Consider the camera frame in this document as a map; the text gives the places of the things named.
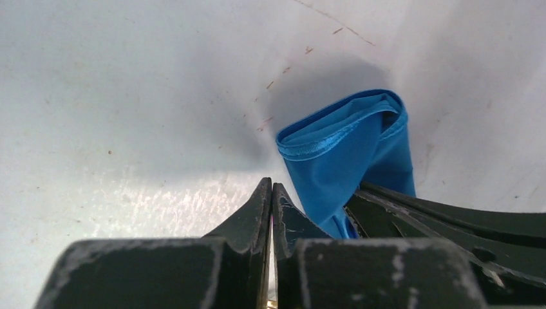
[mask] scratch mark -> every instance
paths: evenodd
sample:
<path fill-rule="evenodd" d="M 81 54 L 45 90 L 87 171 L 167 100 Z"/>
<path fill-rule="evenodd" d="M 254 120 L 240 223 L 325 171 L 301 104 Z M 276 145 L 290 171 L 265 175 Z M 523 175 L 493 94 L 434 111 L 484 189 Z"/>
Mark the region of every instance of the scratch mark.
<path fill-rule="evenodd" d="M 329 18 L 329 19 L 331 19 L 331 20 L 337 22 L 337 23 L 340 24 L 341 26 L 344 26 L 345 28 L 347 28 L 347 30 L 351 31 L 354 35 L 358 36 L 358 38 L 360 38 L 360 40 L 362 40 L 362 41 L 364 41 L 364 42 L 366 42 L 366 43 L 368 43 L 368 44 L 370 44 L 370 45 L 372 45 L 372 46 L 375 46 L 374 43 L 372 43 L 372 42 L 366 40 L 362 35 L 360 35 L 358 32 L 356 32 L 355 30 L 353 30 L 352 28 L 350 28 L 349 26 L 347 26 L 346 23 L 340 21 L 339 19 L 335 18 L 334 16 L 332 16 L 332 15 L 330 15 L 330 14 L 324 12 L 324 11 L 318 10 L 318 9 L 314 8 L 313 5 L 308 5 L 307 3 L 305 3 L 305 2 L 303 2 L 303 1 L 301 1 L 301 0 L 293 0 L 293 1 L 299 3 L 299 4 L 303 5 L 303 6 L 305 6 L 306 8 L 310 8 L 311 10 L 313 10 L 313 11 L 315 11 L 315 12 L 321 14 L 321 15 L 324 16 L 324 17 L 327 17 L 327 18 Z"/>
<path fill-rule="evenodd" d="M 372 45 L 372 46 L 375 46 L 374 43 L 372 43 L 371 41 L 368 41 L 366 40 L 362 35 L 360 35 L 358 32 L 356 32 L 355 30 L 353 30 L 352 28 L 349 28 L 347 26 L 345 26 L 345 28 L 347 28 L 347 30 L 351 31 L 352 33 L 354 33 L 356 36 L 358 36 L 362 41 Z"/>
<path fill-rule="evenodd" d="M 428 167 L 430 165 L 430 153 L 432 152 L 433 149 L 434 149 L 433 144 L 427 144 L 427 152 L 425 154 L 425 176 L 423 177 L 423 180 L 418 184 L 418 186 L 422 185 L 425 182 L 426 178 L 427 178 Z"/>
<path fill-rule="evenodd" d="M 256 131 L 262 132 L 262 131 L 263 131 L 263 128 L 265 127 L 265 125 L 267 125 L 267 123 L 270 122 L 272 119 L 273 119 L 273 117 L 269 117 L 268 119 L 264 120 L 264 121 L 261 123 L 261 126 L 259 126 L 259 127 L 256 129 Z"/>

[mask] folded blue fabric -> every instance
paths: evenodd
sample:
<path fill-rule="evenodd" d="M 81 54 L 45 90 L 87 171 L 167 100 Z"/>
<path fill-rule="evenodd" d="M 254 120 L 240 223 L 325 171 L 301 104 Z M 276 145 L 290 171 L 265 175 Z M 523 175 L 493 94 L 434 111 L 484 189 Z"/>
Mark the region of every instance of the folded blue fabric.
<path fill-rule="evenodd" d="M 415 196 L 408 114 L 392 91 L 356 93 L 279 132 L 277 145 L 307 216 L 356 238 L 343 206 L 361 182 Z"/>

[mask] black plastic piece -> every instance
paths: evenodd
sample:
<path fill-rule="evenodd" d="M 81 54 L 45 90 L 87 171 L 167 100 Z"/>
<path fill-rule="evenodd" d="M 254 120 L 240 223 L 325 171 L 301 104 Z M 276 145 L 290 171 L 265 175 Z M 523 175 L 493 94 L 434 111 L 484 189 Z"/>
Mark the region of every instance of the black plastic piece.
<path fill-rule="evenodd" d="M 72 244 L 36 308 L 264 308 L 271 223 L 281 309 L 544 303 L 546 215 L 460 209 L 372 185 L 346 211 L 363 239 L 332 239 L 264 178 L 203 238 Z"/>
<path fill-rule="evenodd" d="M 285 308 L 487 308 L 468 262 L 441 239 L 300 240 L 293 264 L 301 302 Z"/>
<path fill-rule="evenodd" d="M 268 282 L 271 179 L 201 239 L 72 244 L 36 309 L 261 308 Z"/>
<path fill-rule="evenodd" d="M 364 212 L 374 207 L 372 221 Z M 367 183 L 347 210 L 362 230 L 396 226 L 402 237 L 421 233 L 457 244 L 479 266 L 475 273 L 490 304 L 546 303 L 546 214 L 463 209 Z"/>

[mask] worn black surface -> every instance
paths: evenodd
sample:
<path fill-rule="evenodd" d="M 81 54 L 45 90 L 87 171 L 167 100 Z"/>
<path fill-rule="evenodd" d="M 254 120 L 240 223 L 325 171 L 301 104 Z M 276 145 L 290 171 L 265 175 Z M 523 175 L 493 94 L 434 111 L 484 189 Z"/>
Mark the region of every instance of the worn black surface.
<path fill-rule="evenodd" d="M 259 308 L 266 301 L 271 180 L 202 239 L 72 244 L 36 308 Z"/>
<path fill-rule="evenodd" d="M 203 238 L 72 244 L 36 308 L 263 308 L 271 222 L 281 309 L 546 301 L 544 215 L 472 211 L 365 184 L 346 211 L 364 239 L 333 240 L 264 178 Z"/>
<path fill-rule="evenodd" d="M 210 308 L 217 291 L 209 283 L 232 258 L 224 244 L 220 239 L 74 243 L 59 258 L 36 308 Z"/>
<path fill-rule="evenodd" d="M 279 308 L 297 308 L 295 305 L 299 303 L 300 288 L 297 280 L 294 280 L 297 268 L 291 259 L 296 241 L 331 237 L 294 206 L 280 183 L 273 185 L 272 208 L 278 304 Z"/>
<path fill-rule="evenodd" d="M 301 308 L 487 308 L 468 262 L 441 239 L 308 239 L 294 258 Z"/>
<path fill-rule="evenodd" d="M 347 208 L 363 230 L 377 230 L 381 222 L 379 228 L 394 225 L 402 237 L 422 233 L 456 243 L 479 266 L 475 272 L 491 304 L 546 303 L 546 214 L 463 209 L 370 184 L 361 185 Z M 370 209 L 378 219 L 367 217 Z"/>
<path fill-rule="evenodd" d="M 221 275 L 232 308 L 259 308 L 267 301 L 271 190 L 271 179 L 262 179 L 247 203 L 203 237 L 222 237 L 238 253 Z"/>

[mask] white backdrop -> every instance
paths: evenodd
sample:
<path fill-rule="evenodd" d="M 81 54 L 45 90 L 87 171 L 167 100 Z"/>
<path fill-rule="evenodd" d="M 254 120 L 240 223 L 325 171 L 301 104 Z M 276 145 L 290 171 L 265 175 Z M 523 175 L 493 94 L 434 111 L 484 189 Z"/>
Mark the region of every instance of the white backdrop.
<path fill-rule="evenodd" d="M 275 133 L 353 92 L 406 102 L 420 197 L 546 211 L 546 2 L 0 0 L 0 308 L 72 241 L 201 236 Z"/>

